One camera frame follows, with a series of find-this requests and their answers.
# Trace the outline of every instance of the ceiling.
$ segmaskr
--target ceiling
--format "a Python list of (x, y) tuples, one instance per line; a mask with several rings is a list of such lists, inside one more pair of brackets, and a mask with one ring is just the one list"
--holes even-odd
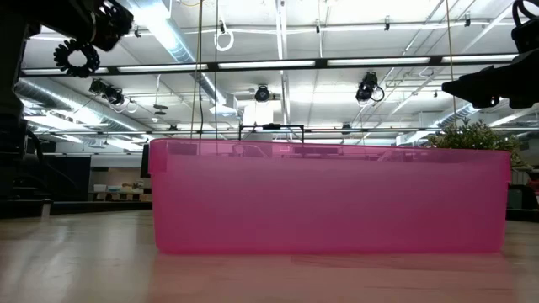
[[(184, 40), (192, 53), (196, 53), (197, 25), (199, 6), (193, 5), (198, 0), (173, 1), (172, 18), (183, 31)], [(446, 24), (446, 3), (440, 6), (439, 0), (285, 0), (287, 29), (286, 49), (288, 59), (316, 59), (320, 57), (366, 57), (366, 56), (423, 56), (450, 54), (450, 41), (447, 28), (416, 30), (400, 29), (399, 24)], [(471, 17), (471, 26), (451, 27), (451, 49), (454, 54), (516, 53), (515, 44), (510, 37), (512, 19), (510, 13), (488, 32), (486, 25), (499, 16), (511, 1), (508, 0), (450, 0), (451, 22), (464, 21), (466, 12)], [(386, 17), (390, 19), (388, 31), (383, 30)], [(201, 35), (201, 54), (204, 62), (211, 61), (264, 61), (279, 60), (278, 36), (276, 31), (275, 0), (205, 0), (203, 4), (203, 29), (216, 28), (219, 20), (225, 20), (229, 29), (256, 29), (263, 34), (234, 32), (234, 43), (230, 50), (216, 51), (214, 33)], [(373, 25), (376, 30), (323, 31), (321, 35), (314, 31), (297, 33), (300, 29), (315, 29), (317, 19), (328, 27), (338, 25)], [(136, 19), (144, 29), (143, 20)], [(156, 65), (176, 63), (165, 47), (152, 33), (141, 38), (125, 37), (112, 51), (99, 51), (101, 66)], [(481, 36), (472, 45), (474, 39)], [(48, 29), (28, 41), (24, 53), (25, 68), (54, 67), (53, 52), (61, 37)], [(228, 37), (219, 39), (220, 45), (228, 44)], [(70, 58), (73, 62), (83, 62), (80, 57)], [(478, 72), (485, 66), (455, 66), (452, 74), (457, 78), (470, 72)], [(441, 92), (441, 84), (451, 80), (449, 67), (404, 67), (404, 68), (343, 68), (325, 70), (288, 71), (291, 124), (308, 125), (312, 128), (337, 127), (344, 122), (352, 122), (361, 127), (421, 127), (429, 126), (429, 121), (421, 117), (430, 114), (441, 115), (456, 107), (466, 106), (462, 100), (454, 100), (451, 95)], [(366, 72), (376, 72), (383, 83), (386, 98), (377, 104), (361, 108), (355, 100), (358, 82)], [(434, 72), (438, 76), (426, 83)], [(142, 76), (101, 76), (87, 79), (71, 77), (52, 77), (51, 80), (70, 88), (72, 91), (88, 96), (93, 78), (100, 78), (116, 88), (122, 88), (125, 95), (133, 97), (138, 103), (134, 113), (122, 114), (154, 130), (166, 130), (170, 125), (179, 129), (190, 129), (191, 122), (200, 128), (201, 116), (199, 104), (202, 104), (206, 127), (214, 127), (214, 117), (209, 108), (210, 100), (199, 100), (195, 81), (189, 74), (167, 74), (159, 78), (158, 96), (157, 74)], [(223, 92), (237, 96), (239, 109), (254, 104), (253, 91), (259, 84), (267, 84), (272, 93), (282, 93), (280, 71), (259, 72), (220, 72), (207, 74)], [(169, 107), (167, 115), (156, 116), (152, 107), (155, 103)], [(283, 123), (283, 110), (279, 99), (270, 101), (274, 112), (274, 122)], [(493, 109), (485, 109), (477, 115), (496, 120), (513, 114), (506, 101)], [(534, 112), (523, 116), (530, 120)], [(219, 117), (218, 128), (236, 128), (235, 117)], [(373, 133), (370, 139), (394, 138), (398, 133)]]

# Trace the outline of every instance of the translucent pink container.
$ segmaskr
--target translucent pink container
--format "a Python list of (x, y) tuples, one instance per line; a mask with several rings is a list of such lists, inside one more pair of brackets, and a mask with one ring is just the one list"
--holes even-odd
[(164, 253), (490, 253), (504, 151), (154, 140)]

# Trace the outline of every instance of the wooden floor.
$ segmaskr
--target wooden floor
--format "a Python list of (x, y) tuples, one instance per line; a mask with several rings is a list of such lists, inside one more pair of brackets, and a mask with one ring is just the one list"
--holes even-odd
[(0, 221), (0, 302), (539, 302), (539, 224), (490, 255), (166, 256), (148, 210)]

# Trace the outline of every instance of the white ceiling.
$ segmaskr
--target white ceiling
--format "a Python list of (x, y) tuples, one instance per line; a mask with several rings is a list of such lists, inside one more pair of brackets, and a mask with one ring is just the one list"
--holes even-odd
[[(184, 3), (197, 3), (198, 0), (183, 0)], [(386, 16), (392, 23), (423, 23), (433, 13), (433, 9), (439, 0), (333, 0), (333, 5), (326, 7), (325, 1), (321, 0), (286, 0), (286, 20), (288, 29), (314, 28), (316, 19), (325, 22), (328, 16), (329, 25), (338, 24), (383, 24)], [(454, 53), (461, 50), (476, 38), (484, 26), (474, 25), (474, 20), (492, 20), (504, 11), (512, 1), (509, 0), (450, 0), (451, 20), (461, 17), (465, 12), (470, 12), (472, 26), (451, 28), (451, 47)], [(226, 20), (229, 28), (275, 30), (276, 13), (275, 0), (219, 0), (220, 15)], [(205, 29), (214, 29), (216, 26), (216, 0), (205, 0), (203, 6), (203, 26)], [(185, 32), (196, 32), (198, 24), (199, 7), (188, 7), (175, 2), (173, 4), (173, 20)], [(444, 24), (446, 6), (443, 3), (434, 12), (431, 22)], [(510, 14), (502, 23), (510, 23)], [(515, 44), (510, 37), (510, 31), (514, 26), (495, 26), (482, 39), (473, 45), (467, 53), (500, 53), (516, 52)], [(185, 34), (187, 46), (195, 53), (197, 35)], [(233, 47), (226, 52), (217, 52), (214, 45), (214, 34), (202, 35), (202, 61), (249, 61), (249, 60), (277, 60), (278, 48), (276, 35), (235, 33)], [(319, 57), (319, 36), (316, 33), (303, 33), (288, 35), (287, 52), (289, 58), (312, 59)], [(349, 31), (349, 32), (325, 32), (323, 38), (324, 57), (361, 57), (361, 56), (400, 56), (411, 41), (407, 56), (449, 54), (449, 41), (446, 29), (435, 30), (404, 30), (390, 29), (389, 31)], [(32, 39), (26, 46), (24, 54), (25, 67), (53, 67), (53, 52), (59, 41)], [(223, 37), (221, 43), (227, 43)], [(164, 47), (151, 35), (141, 38), (126, 37), (111, 52), (99, 51), (102, 66), (117, 65), (151, 65), (173, 63), (174, 59), (167, 53)], [(454, 77), (459, 75), (478, 72), (485, 66), (456, 66), (453, 69)], [(453, 97), (441, 92), (441, 84), (451, 79), (451, 69), (444, 68), (441, 74), (424, 88), (417, 96), (412, 96), (412, 91), (417, 89), (425, 80), (419, 75), (424, 68), (397, 68), (392, 71), (388, 78), (388, 85), (398, 85), (397, 88), (386, 88), (387, 98), (375, 106), (365, 109), (355, 123), (362, 123), (374, 127), (379, 125), (407, 127), (420, 126), (419, 113), (442, 113), (453, 106)], [(424, 71), (429, 76), (434, 69)], [(367, 71), (374, 71), (379, 80), (390, 71), (390, 68), (377, 69), (332, 69), (332, 70), (309, 70), (289, 71), (290, 79), (290, 105), (291, 123), (304, 124), (310, 127), (339, 126), (343, 122), (352, 121), (360, 111), (355, 101), (355, 91), (358, 82)], [(281, 77), (279, 71), (261, 72), (222, 72), (217, 75), (207, 75), (224, 92), (245, 92), (256, 88), (259, 84), (269, 85), (269, 89), (275, 93), (281, 93)], [(125, 94), (135, 94), (135, 101), (140, 108), (134, 113), (125, 115), (142, 122), (154, 129), (166, 129), (170, 124), (178, 124), (179, 127), (187, 127), (191, 122), (193, 109), (193, 89), (195, 82), (187, 74), (161, 76), (160, 93), (175, 92), (171, 96), (158, 97), (159, 104), (170, 107), (168, 114), (158, 117), (159, 122), (153, 123), (156, 117), (152, 105), (154, 97), (137, 97), (138, 93), (156, 92), (157, 75), (154, 76), (117, 76), (99, 77), (115, 87), (122, 88)], [(88, 92), (92, 78), (78, 79), (70, 77), (55, 77), (52, 80), (59, 82), (72, 90), (89, 95)], [(200, 114), (198, 97), (195, 99), (195, 123), (199, 124)], [(401, 102), (406, 101), (399, 111), (389, 115)], [(241, 101), (243, 107), (254, 101)], [(275, 122), (282, 122), (282, 110), (280, 101), (272, 101)], [(208, 110), (210, 103), (203, 101), (205, 121), (212, 119)], [(511, 109), (500, 107), (499, 109), (485, 110), (485, 113), (499, 115), (511, 114)], [(234, 118), (219, 118), (224, 125), (236, 126)]]

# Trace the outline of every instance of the green plant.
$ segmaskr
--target green plant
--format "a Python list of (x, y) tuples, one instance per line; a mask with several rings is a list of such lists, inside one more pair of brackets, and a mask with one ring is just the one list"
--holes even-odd
[(433, 147), (506, 151), (511, 153), (511, 167), (524, 167), (518, 153), (520, 143), (515, 136), (499, 136), (482, 120), (470, 123), (463, 119), (461, 126), (451, 123), (429, 138)]

